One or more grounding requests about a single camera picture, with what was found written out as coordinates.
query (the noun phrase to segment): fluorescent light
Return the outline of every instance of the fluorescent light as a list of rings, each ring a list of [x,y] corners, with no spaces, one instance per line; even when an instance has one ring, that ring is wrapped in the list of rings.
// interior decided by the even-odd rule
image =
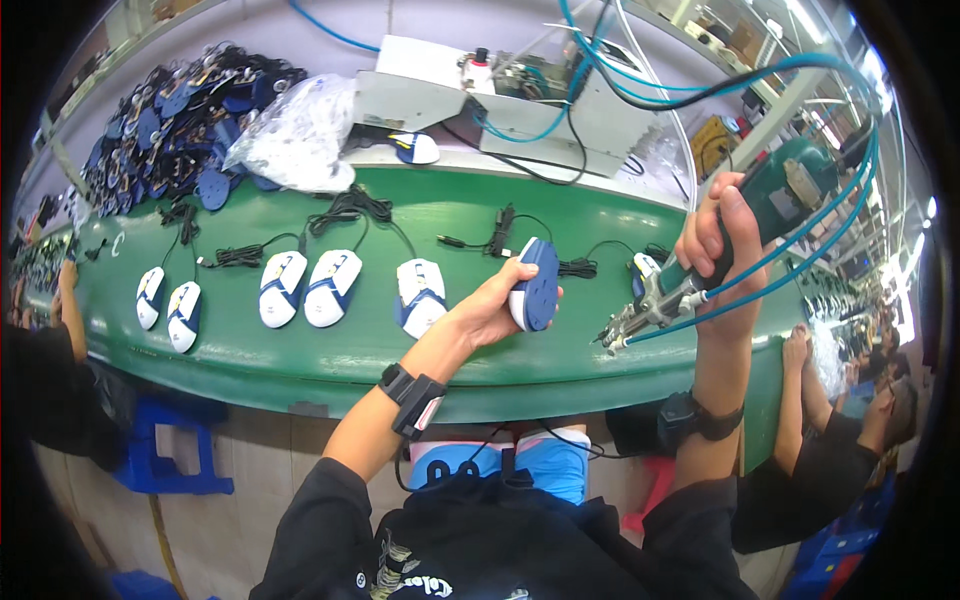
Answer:
[[[813,23],[813,19],[806,13],[804,7],[800,6],[799,0],[786,0],[786,8],[794,13],[797,20],[800,21],[800,24],[804,26],[804,29],[806,29],[806,32],[810,35],[813,43],[818,46],[824,43],[824,35],[817,29],[817,26]]]

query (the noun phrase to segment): hand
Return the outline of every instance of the hand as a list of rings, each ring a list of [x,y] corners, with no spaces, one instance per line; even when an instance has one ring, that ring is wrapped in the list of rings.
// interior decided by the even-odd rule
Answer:
[[[734,187],[743,178],[742,173],[718,175],[697,212],[687,216],[684,232],[673,248],[677,260],[685,269],[692,265],[702,276],[713,275],[713,260],[723,253],[723,238],[720,236],[716,218],[718,205],[733,244],[733,265],[724,281],[743,273],[763,257],[756,217],[739,190]],[[766,269],[760,269],[730,290],[707,301],[697,310],[697,314],[705,314],[743,298],[762,289],[766,284]],[[759,311],[760,302],[757,300],[698,324],[697,333],[702,338],[717,338],[728,342],[749,338],[753,334]]]
[[[455,322],[471,350],[496,344],[508,335],[518,333],[521,329],[510,314],[507,298],[514,285],[532,279],[538,270],[537,265],[521,263],[516,258],[507,260],[499,273],[454,306],[442,321]],[[559,297],[564,295],[563,288],[558,287],[557,292]]]
[[[60,266],[58,286],[61,290],[73,290],[77,287],[77,263],[67,258]]]
[[[63,311],[63,300],[60,298],[60,290],[54,294],[54,299],[50,302],[50,325],[60,324],[60,313]]]
[[[797,325],[783,342],[783,372],[800,372],[806,361],[805,327]]]

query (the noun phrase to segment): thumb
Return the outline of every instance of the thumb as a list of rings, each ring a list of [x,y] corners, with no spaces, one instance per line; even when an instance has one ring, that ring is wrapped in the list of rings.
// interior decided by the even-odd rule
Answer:
[[[754,212],[747,206],[747,201],[740,195],[740,190],[732,185],[728,185],[720,192],[720,216],[723,218],[733,246],[731,275],[736,275],[746,271],[763,258],[760,229],[756,224]]]
[[[519,258],[510,258],[500,268],[500,272],[491,277],[490,283],[500,292],[509,292],[519,281],[534,278],[540,267],[533,263],[520,262]]]

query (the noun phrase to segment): blue shorts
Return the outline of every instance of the blue shorts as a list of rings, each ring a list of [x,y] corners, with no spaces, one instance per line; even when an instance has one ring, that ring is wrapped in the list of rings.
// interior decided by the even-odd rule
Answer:
[[[534,487],[552,493],[562,500],[573,504],[583,504],[587,497],[587,458],[585,448],[589,447],[587,434],[570,430],[557,429],[556,433],[571,441],[566,442],[550,437],[539,437],[542,434],[521,439],[517,445],[515,469],[526,468],[534,480]],[[474,452],[480,443],[447,443],[436,445],[427,450],[422,456],[413,457],[413,472],[410,475],[408,486],[419,489],[427,483],[427,466],[433,461],[443,461],[449,472],[455,473]],[[501,448],[503,444],[492,444],[483,447],[473,458],[479,468],[479,475],[486,477],[502,469]]]

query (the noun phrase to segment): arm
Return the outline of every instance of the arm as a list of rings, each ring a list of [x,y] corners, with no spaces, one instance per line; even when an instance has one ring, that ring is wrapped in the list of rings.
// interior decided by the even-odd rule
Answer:
[[[793,475],[800,446],[804,443],[801,381],[805,359],[804,327],[797,325],[790,338],[783,342],[783,395],[780,398],[777,441],[774,443],[774,460],[787,475]]]
[[[506,304],[507,297],[518,281],[536,274],[536,265],[508,260],[499,273],[427,330],[400,365],[413,376],[425,373],[445,384],[474,350],[520,331]],[[396,403],[374,387],[337,425],[324,456],[369,482],[394,456],[400,443],[392,428],[398,411]]]
[[[84,335],[84,316],[77,306],[74,288],[77,286],[77,265],[72,260],[64,260],[60,267],[60,319],[70,332],[70,345],[73,358],[78,363],[86,359],[86,336]]]
[[[727,173],[716,179],[700,209],[687,219],[674,252],[685,268],[694,266],[702,276],[713,274],[713,260],[723,252],[716,220],[719,205],[733,245],[733,265],[727,279],[754,265],[763,256],[756,217],[733,187],[742,174]],[[767,281],[761,269],[700,307],[703,314],[762,288]],[[743,405],[750,378],[754,322],[760,302],[755,301],[697,326],[697,359],[693,396],[711,414],[722,417]],[[674,489],[709,479],[729,477],[736,457],[737,436],[710,442],[693,434],[677,450]]]

